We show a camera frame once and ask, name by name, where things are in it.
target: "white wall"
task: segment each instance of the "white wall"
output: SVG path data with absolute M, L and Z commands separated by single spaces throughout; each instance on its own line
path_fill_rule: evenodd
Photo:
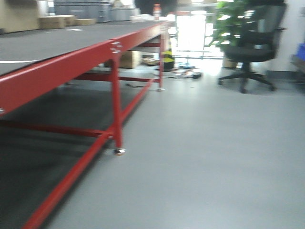
M 300 13 L 305 1 L 286 0 L 286 3 L 288 8 L 281 27 L 287 29 L 282 32 L 277 58 L 267 64 L 267 69 L 271 71 L 294 71 L 291 55 L 296 53 L 299 43 L 305 42 L 305 17 Z

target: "cardboard box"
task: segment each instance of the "cardboard box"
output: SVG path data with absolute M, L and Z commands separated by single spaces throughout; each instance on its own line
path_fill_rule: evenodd
M 3 33 L 39 29 L 36 0 L 0 0 L 0 28 Z
M 142 53 L 138 51 L 126 51 L 121 55 L 120 68 L 135 68 L 142 62 Z M 110 67 L 110 62 L 104 63 L 105 67 Z
M 76 19 L 76 25 L 94 25 L 96 23 L 95 18 Z
M 62 23 L 64 26 L 72 26 L 75 25 L 75 15 L 55 15 L 55 16 L 46 16 L 40 17 L 39 22 L 41 23 Z
M 65 20 L 65 26 L 75 25 L 76 16 L 75 15 L 61 15 Z
M 65 27 L 64 22 L 55 22 L 55 23 L 41 23 L 40 29 L 48 30 L 48 29 L 62 29 Z
M 39 18 L 40 28 L 45 29 L 62 29 L 65 27 L 65 19 L 61 16 L 47 16 Z

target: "plant pot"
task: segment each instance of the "plant pot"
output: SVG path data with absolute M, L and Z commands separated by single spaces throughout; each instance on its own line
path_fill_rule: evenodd
M 223 58 L 223 67 L 224 68 L 236 68 L 237 67 L 237 62 L 231 61 L 229 58 L 224 56 Z

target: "potted plant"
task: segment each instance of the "potted plant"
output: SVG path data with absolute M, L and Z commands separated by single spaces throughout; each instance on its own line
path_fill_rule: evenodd
M 216 8 L 216 22 L 212 34 L 210 46 L 214 45 L 223 52 L 227 45 L 236 46 L 238 44 L 241 24 L 243 22 L 245 0 L 220 1 Z M 237 63 L 231 66 L 230 61 L 224 57 L 224 67 L 236 67 Z

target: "gray storage bin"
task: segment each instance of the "gray storage bin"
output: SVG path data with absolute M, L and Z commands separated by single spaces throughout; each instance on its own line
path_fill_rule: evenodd
M 56 15 L 74 14 L 78 19 L 95 18 L 97 22 L 111 20 L 111 4 L 100 1 L 84 2 L 83 0 L 67 1 L 55 0 L 54 9 Z

